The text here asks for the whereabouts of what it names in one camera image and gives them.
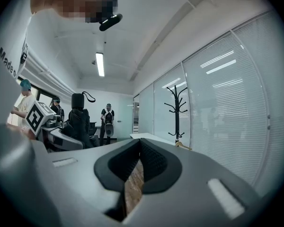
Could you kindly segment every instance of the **coat rack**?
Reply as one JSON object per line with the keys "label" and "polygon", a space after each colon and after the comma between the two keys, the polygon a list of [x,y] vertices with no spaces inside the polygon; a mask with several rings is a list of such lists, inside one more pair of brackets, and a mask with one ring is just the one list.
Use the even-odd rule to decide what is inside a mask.
{"label": "coat rack", "polygon": [[184,112],[187,112],[187,111],[188,111],[187,109],[184,110],[184,111],[180,111],[180,108],[181,108],[184,104],[186,104],[186,102],[184,102],[183,104],[181,104],[183,98],[181,98],[181,100],[180,100],[180,102],[179,102],[179,96],[180,96],[181,92],[183,92],[184,90],[187,89],[187,87],[184,88],[181,92],[179,92],[179,94],[177,94],[177,87],[176,87],[176,85],[175,85],[175,92],[173,92],[173,91],[172,91],[171,89],[169,89],[168,87],[167,87],[167,89],[168,89],[169,91],[171,91],[171,93],[175,96],[175,107],[172,106],[172,105],[169,105],[169,104],[167,104],[167,103],[164,103],[164,104],[165,104],[165,105],[168,105],[168,106],[171,106],[171,107],[174,109],[174,111],[171,111],[171,110],[170,110],[170,112],[174,113],[174,114],[175,114],[175,117],[176,117],[176,132],[175,132],[175,134],[171,134],[171,133],[169,133],[169,134],[172,135],[172,136],[176,135],[176,143],[177,143],[177,142],[179,142],[179,138],[181,138],[182,135],[184,135],[184,133],[180,134],[179,113],[184,113]]}

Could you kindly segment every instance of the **ceiling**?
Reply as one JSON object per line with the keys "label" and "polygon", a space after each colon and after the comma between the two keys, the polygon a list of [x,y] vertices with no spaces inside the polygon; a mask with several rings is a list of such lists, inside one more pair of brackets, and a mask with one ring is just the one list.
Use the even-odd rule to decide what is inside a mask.
{"label": "ceiling", "polygon": [[123,20],[105,32],[99,31],[99,24],[70,21],[52,10],[47,18],[57,44],[80,79],[99,77],[93,61],[96,52],[102,52],[105,78],[130,81],[168,33],[201,1],[119,0],[117,13]]}

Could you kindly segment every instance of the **door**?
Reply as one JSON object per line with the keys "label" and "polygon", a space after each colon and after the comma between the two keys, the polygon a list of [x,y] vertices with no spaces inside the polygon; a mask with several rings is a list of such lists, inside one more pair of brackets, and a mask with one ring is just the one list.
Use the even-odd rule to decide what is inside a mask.
{"label": "door", "polygon": [[121,96],[119,102],[118,115],[114,122],[117,131],[117,141],[130,139],[133,132],[133,98],[131,96]]}

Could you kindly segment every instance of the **table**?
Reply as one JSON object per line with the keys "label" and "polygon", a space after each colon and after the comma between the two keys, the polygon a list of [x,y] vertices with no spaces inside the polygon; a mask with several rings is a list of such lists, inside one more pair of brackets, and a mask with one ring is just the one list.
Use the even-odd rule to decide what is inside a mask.
{"label": "table", "polygon": [[174,142],[171,142],[171,141],[168,141],[168,140],[165,140],[165,139],[162,139],[158,136],[155,136],[153,134],[149,134],[149,133],[141,133],[141,134],[130,134],[130,137],[132,139],[141,139],[141,138],[146,138],[146,139],[150,139],[150,140],[156,140],[156,141],[161,141],[163,143],[167,143],[167,144],[170,144],[170,145],[175,145]]}

